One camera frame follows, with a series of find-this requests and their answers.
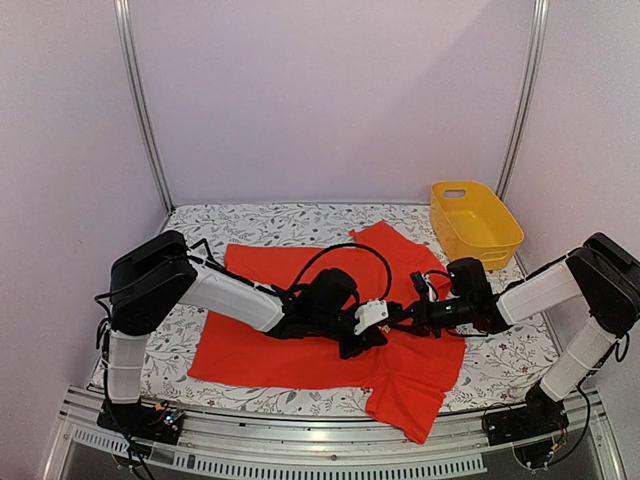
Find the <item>red t-shirt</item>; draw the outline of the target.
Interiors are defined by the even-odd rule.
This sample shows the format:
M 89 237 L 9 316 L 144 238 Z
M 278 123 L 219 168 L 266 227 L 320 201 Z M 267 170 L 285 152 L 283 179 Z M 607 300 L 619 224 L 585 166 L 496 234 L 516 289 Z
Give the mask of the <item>red t-shirt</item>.
M 387 292 L 389 300 L 408 306 L 418 298 L 411 274 L 435 271 L 438 293 L 448 295 L 450 283 L 441 276 L 445 268 L 428 247 L 411 242 L 384 222 L 350 235 L 360 247 L 326 254 L 303 278 L 310 280 L 325 268 L 337 267 L 354 278 L 364 300 Z M 367 388 L 372 392 L 367 415 L 422 444 L 458 380 L 465 342 L 449 334 L 419 338 L 390 331 L 386 337 L 387 345 L 342 360 L 331 340 L 278 340 L 211 313 L 188 374 L 239 387 Z

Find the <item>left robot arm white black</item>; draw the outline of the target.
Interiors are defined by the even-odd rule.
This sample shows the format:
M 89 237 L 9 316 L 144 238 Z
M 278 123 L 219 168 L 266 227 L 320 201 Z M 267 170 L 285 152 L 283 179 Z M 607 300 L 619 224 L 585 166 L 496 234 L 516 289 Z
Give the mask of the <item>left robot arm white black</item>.
M 126 433 L 148 426 L 148 412 L 138 404 L 146 345 L 178 304 L 276 339 L 333 340 L 343 360 L 386 344 L 380 330 L 389 316 L 386 300 L 362 302 L 346 272 L 325 269 L 307 284 L 296 278 L 282 288 L 233 273 L 210 253 L 199 255 L 198 248 L 207 246 L 205 239 L 189 246 L 180 232 L 165 231 L 116 260 L 109 290 L 94 298 L 105 312 L 96 344 L 103 351 L 108 412 Z

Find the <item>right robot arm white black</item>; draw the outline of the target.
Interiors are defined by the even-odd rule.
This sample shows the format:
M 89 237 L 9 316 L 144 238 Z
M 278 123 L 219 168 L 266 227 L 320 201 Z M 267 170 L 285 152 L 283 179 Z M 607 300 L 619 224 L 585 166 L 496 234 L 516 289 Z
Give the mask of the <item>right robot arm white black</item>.
M 535 316 L 582 315 L 584 320 L 568 331 L 558 359 L 526 393 L 526 407 L 516 422 L 527 436 L 539 435 L 554 422 L 561 402 L 597 371 L 639 321 L 639 261 L 601 232 L 499 293 L 476 258 L 455 260 L 442 274 L 450 282 L 450 298 L 431 299 L 426 275 L 412 274 L 419 297 L 392 315 L 391 328 L 438 337 L 470 325 L 491 336 Z

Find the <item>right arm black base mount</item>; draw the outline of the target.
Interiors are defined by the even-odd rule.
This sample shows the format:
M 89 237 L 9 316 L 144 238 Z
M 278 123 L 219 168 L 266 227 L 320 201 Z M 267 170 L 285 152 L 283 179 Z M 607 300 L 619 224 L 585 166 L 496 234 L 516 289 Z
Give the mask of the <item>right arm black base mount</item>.
M 559 432 L 569 426 L 562 401 L 531 397 L 521 407 L 487 412 L 482 428 L 491 446 L 502 445 Z

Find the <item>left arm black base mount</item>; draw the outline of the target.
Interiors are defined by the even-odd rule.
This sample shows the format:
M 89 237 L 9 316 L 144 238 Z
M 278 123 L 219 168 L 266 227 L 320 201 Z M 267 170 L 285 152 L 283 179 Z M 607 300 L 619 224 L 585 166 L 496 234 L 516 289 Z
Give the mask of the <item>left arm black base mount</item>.
M 184 411 L 170 407 L 166 401 L 154 406 L 140 401 L 132 404 L 113 404 L 105 400 L 97 418 L 103 429 L 129 438 L 139 438 L 168 445 L 176 445 L 184 423 Z

